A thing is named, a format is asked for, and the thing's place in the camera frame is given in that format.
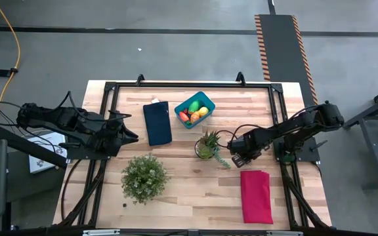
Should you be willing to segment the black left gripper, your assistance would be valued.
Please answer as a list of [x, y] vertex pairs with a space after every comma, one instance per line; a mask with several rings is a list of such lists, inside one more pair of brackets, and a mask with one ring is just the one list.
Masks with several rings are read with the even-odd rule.
[[[121, 139], [121, 132], [127, 136]], [[129, 130], [123, 121], [107, 121], [100, 130], [99, 136], [101, 137], [99, 151], [108, 156], [116, 156], [121, 145], [138, 142], [138, 135]]]

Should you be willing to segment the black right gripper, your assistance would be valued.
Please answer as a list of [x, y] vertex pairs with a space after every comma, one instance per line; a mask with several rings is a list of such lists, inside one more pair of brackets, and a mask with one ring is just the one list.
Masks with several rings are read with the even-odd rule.
[[253, 135], [246, 134], [242, 137], [236, 138], [229, 141], [227, 149], [230, 150], [231, 154], [236, 154], [232, 157], [232, 162], [238, 167], [243, 166], [243, 160], [246, 165], [251, 162], [251, 156], [260, 156], [261, 150], [257, 143], [256, 138]]

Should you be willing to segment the orange toy carrot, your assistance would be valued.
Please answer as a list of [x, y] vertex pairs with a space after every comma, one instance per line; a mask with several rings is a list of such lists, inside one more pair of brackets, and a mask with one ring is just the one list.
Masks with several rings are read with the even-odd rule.
[[190, 121], [189, 116], [188, 116], [185, 112], [181, 111], [181, 112], [179, 113], [179, 117], [180, 117], [180, 119], [182, 120], [182, 122], [183, 122], [186, 126], [190, 126], [190, 125], [192, 124], [191, 121]]

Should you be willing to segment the blue plastic tupperware bin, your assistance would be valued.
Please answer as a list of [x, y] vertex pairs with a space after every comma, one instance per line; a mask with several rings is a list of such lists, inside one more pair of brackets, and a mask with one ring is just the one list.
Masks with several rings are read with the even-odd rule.
[[[195, 101], [195, 100], [199, 100], [200, 102], [200, 108], [205, 106], [208, 108], [209, 112], [208, 114], [204, 115], [203, 117], [200, 117], [200, 119], [195, 123], [195, 124], [191, 124], [190, 126], [186, 126], [182, 120], [180, 119], [179, 117], [179, 113], [181, 111], [183, 111], [183, 109], [185, 108], [189, 108], [190, 104]], [[212, 100], [202, 91], [199, 91], [197, 93], [195, 93], [193, 96], [191, 96], [189, 99], [185, 100], [183, 103], [179, 104], [176, 108], [175, 108], [175, 114], [177, 115], [179, 121], [187, 128], [187, 129], [191, 129], [193, 127], [195, 127], [196, 125], [200, 124], [204, 119], [206, 119], [208, 116], [210, 116], [212, 114], [212, 112], [214, 111], [215, 109], [215, 104], [212, 102]]]

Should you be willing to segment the navy blue cloth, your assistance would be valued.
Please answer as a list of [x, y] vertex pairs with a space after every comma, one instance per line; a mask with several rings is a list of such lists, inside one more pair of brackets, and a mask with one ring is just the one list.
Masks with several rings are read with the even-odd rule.
[[154, 98], [151, 104], [143, 105], [144, 119], [150, 146], [168, 144], [172, 141], [169, 104]]

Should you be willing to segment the succulent plant in black bowl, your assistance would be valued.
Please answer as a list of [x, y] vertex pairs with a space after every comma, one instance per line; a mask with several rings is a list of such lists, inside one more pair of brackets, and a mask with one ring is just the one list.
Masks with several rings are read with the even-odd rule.
[[230, 164], [221, 156], [219, 145], [219, 131], [206, 132], [195, 144], [196, 155], [203, 160], [215, 159], [225, 169], [230, 169]]

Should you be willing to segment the red cloth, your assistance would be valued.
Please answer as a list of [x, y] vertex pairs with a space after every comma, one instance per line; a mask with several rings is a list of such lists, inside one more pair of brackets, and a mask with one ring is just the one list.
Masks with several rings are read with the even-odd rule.
[[261, 170], [240, 172], [241, 207], [246, 224], [273, 224], [270, 175]]

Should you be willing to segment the bushy green potted plant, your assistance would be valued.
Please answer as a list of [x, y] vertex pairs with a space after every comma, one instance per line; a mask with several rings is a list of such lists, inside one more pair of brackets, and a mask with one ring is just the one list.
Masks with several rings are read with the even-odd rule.
[[152, 153], [133, 157], [121, 173], [123, 195], [134, 205], [146, 205], [161, 196], [170, 180], [163, 163]]

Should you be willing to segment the white printed paper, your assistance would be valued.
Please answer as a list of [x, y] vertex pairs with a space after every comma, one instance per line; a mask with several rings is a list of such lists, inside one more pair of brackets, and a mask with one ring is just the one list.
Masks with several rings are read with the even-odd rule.
[[66, 164], [70, 163], [70, 160], [67, 158], [67, 150], [61, 147], [61, 143], [66, 143], [66, 137], [63, 134], [50, 132], [48, 134], [41, 135], [40, 137], [34, 136], [32, 138], [28, 138], [28, 141], [46, 149], [46, 151], [44, 151], [41, 155], [29, 155], [29, 170], [31, 174], [37, 174], [38, 172], [42, 172], [56, 166], [55, 164], [51, 163], [52, 156], [47, 155], [49, 152], [62, 156], [65, 159]]

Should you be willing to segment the black diagonal floor beam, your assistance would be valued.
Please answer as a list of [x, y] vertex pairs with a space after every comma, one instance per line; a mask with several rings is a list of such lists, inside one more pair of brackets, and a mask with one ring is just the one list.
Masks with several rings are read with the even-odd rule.
[[[37, 144], [34, 144], [26, 140], [25, 138], [22, 138], [2, 127], [0, 127], [0, 140], [6, 140], [7, 145], [10, 148], [21, 151], [28, 155], [38, 156], [43, 154], [44, 151], [46, 151], [45, 148], [42, 148]], [[51, 163], [55, 164], [60, 168], [66, 169], [67, 164], [65, 163], [65, 159], [62, 156], [59, 156], [53, 152], [49, 152], [47, 155], [52, 156]]]

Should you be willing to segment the black mat with orange stripes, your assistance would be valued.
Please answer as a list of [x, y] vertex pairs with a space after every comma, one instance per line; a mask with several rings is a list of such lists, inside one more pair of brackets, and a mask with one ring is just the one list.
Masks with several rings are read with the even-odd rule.
[[256, 14], [255, 27], [265, 81], [300, 84], [306, 106], [318, 104], [297, 18]]

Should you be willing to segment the silver metal bracket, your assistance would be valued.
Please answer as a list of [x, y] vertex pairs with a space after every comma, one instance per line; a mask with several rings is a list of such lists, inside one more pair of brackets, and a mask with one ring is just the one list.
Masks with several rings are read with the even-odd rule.
[[304, 234], [301, 231], [272, 230], [267, 231], [266, 236], [304, 236]]
[[82, 236], [120, 236], [119, 229], [91, 229], [84, 230]]

